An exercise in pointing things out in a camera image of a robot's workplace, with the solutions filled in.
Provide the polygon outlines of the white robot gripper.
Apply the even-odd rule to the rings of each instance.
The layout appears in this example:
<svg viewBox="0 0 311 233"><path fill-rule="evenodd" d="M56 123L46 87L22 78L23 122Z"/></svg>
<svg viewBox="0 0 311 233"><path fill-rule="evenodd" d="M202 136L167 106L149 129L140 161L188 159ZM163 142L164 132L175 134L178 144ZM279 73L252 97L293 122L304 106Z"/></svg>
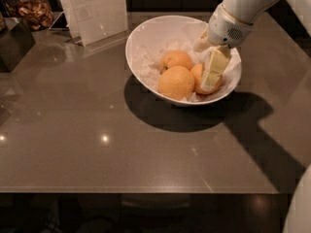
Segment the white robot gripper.
<svg viewBox="0 0 311 233"><path fill-rule="evenodd" d="M216 8L209 19L208 30L203 31L193 46L196 52L212 48L208 62L204 64L200 84L202 90L211 91L216 87L231 59L230 48L240 46L252 30L252 24L232 16L223 5Z"/></svg>

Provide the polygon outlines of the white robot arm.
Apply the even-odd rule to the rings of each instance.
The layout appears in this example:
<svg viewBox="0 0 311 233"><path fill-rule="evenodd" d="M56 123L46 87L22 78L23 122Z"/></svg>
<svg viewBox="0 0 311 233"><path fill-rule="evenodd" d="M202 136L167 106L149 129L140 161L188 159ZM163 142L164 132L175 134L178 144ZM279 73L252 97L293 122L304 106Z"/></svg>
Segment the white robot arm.
<svg viewBox="0 0 311 233"><path fill-rule="evenodd" d="M209 19L194 50L210 51L201 75L200 88L216 87L225 71L230 50L240 46L256 19L279 0L223 0ZM311 0L287 0L305 30L311 34ZM294 191L282 233L311 232L311 166L303 172Z"/></svg>

